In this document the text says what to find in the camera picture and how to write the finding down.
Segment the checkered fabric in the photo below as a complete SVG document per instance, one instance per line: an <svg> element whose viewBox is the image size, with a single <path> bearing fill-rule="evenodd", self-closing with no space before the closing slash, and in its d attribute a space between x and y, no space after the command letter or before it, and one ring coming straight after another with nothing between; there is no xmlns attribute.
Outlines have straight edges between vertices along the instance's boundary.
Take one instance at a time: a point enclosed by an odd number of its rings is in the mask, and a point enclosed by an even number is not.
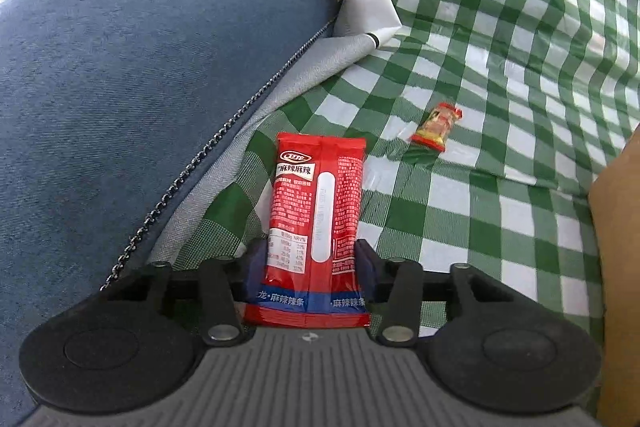
<svg viewBox="0 0 640 427"><path fill-rule="evenodd" d="M586 194L640 120L638 0L392 1L395 38L261 124L175 266L268 229L276 133L365 137L359 237L429 270L471 263L601 340ZM438 155L409 139L442 101L463 118Z"/></svg>

